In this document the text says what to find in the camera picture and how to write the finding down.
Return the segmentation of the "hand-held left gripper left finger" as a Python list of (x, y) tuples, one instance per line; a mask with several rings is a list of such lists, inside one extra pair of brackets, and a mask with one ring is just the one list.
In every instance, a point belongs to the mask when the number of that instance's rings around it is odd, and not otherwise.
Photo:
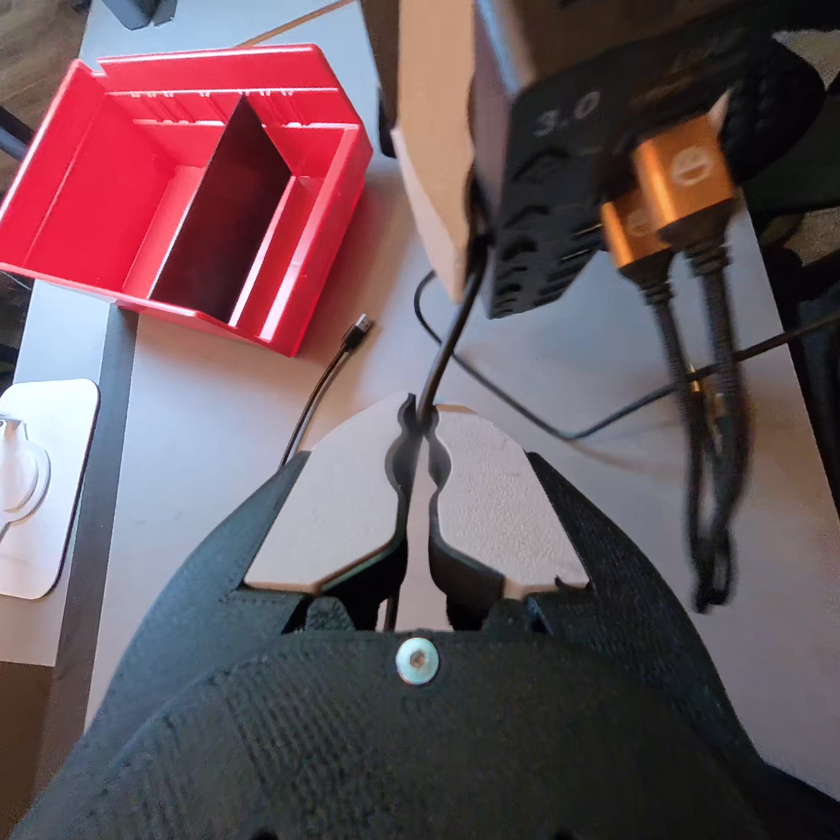
[(321, 592), (396, 536), (401, 502), (386, 464), (414, 403), (408, 392), (389, 395), (315, 444), (245, 573), (247, 587)]

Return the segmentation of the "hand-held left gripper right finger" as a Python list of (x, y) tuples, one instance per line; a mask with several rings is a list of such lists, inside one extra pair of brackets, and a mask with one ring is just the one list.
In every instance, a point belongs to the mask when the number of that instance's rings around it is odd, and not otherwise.
[(523, 601), (590, 583), (522, 447), (462, 406), (439, 406), (427, 433), (428, 561), (450, 601)]

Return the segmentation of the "white document stand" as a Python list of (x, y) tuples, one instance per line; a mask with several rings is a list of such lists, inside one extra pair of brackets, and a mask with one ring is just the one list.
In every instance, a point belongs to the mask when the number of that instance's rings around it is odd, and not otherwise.
[(34, 601), (58, 582), (99, 408), (86, 379), (18, 383), (2, 395), (2, 596)]

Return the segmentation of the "black wrist rest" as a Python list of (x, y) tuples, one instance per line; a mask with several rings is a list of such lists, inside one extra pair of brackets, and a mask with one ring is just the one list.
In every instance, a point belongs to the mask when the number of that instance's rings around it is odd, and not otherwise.
[(775, 217), (838, 206), (838, 68), (828, 82), (770, 38), (730, 90), (721, 147), (757, 232)]

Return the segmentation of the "small red plastic bin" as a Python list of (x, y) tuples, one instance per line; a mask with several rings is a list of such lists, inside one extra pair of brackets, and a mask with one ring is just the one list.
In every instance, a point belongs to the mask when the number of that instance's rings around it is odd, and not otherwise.
[[(75, 61), (3, 203), (2, 268), (294, 356), (364, 187), (364, 123), (315, 45)], [(229, 322), (151, 300), (241, 96), (291, 179)]]

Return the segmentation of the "black bin divider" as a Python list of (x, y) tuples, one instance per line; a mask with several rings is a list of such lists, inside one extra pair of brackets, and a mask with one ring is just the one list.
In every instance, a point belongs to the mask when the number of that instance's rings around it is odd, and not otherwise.
[(229, 322), (290, 179), (257, 112), (239, 97), (150, 299)]

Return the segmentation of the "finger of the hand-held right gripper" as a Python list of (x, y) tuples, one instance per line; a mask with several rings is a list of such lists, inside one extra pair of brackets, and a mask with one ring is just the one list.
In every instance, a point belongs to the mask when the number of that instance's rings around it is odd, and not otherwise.
[(719, 99), (716, 100), (714, 105), (708, 111), (707, 115), (710, 127), (713, 129), (717, 137), (717, 143), (720, 146), (721, 152), (723, 154), (730, 154), (727, 151), (727, 142), (725, 137), (725, 123), (728, 116), (730, 97), (731, 90), (727, 89), (723, 92)]
[(467, 277), (474, 15), (472, 1), (401, 1), (398, 7), (392, 138), (416, 231), (453, 303), (462, 302)]

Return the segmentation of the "black usb hub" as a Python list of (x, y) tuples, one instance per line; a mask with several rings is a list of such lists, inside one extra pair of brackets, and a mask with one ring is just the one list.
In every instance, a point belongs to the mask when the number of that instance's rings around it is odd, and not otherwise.
[(742, 35), (747, 2), (475, 2), (469, 123), (506, 319), (557, 300), (602, 247), (600, 205), (628, 156), (689, 110), (697, 74)]

